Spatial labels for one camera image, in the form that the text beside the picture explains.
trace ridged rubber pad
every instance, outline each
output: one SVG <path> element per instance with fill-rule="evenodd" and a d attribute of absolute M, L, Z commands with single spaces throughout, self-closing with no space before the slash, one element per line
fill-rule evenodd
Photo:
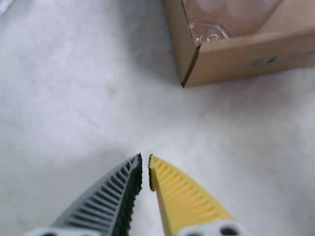
<path fill-rule="evenodd" d="M 232 219 L 220 203 L 189 176 L 153 155 L 149 160 L 150 187 L 157 192 L 165 236 L 188 226 Z"/>
<path fill-rule="evenodd" d="M 95 183 L 52 226 L 92 229 L 102 236 L 127 236 L 141 183 L 142 159 L 138 154 Z"/>

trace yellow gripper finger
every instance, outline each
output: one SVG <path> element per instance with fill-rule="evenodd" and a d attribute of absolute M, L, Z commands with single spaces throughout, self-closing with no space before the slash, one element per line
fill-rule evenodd
<path fill-rule="evenodd" d="M 229 220 L 232 216 L 189 176 L 153 155 L 150 188 L 157 192 L 165 236 L 177 236 L 188 226 Z"/>

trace marble surface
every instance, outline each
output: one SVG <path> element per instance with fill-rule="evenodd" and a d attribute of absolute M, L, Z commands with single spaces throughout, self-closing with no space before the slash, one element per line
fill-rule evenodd
<path fill-rule="evenodd" d="M 314 234 L 315 70 L 183 89 L 160 0 L 16 0 L 0 18 L 0 228 L 49 225 L 142 153 L 131 236 L 161 236 L 150 153 L 255 236 Z"/>

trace gray gripper finger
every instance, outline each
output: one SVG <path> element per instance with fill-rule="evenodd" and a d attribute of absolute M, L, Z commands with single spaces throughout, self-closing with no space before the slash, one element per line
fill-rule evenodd
<path fill-rule="evenodd" d="M 141 183 L 142 159 L 138 154 L 96 182 L 52 226 L 91 229 L 102 236 L 127 236 Z"/>

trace cardboard box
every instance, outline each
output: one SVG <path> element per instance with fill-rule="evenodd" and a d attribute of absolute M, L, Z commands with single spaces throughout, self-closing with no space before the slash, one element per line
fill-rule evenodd
<path fill-rule="evenodd" d="M 184 87 L 315 65 L 314 0 L 284 0 L 255 35 L 199 47 L 182 0 L 164 0 L 164 6 Z"/>

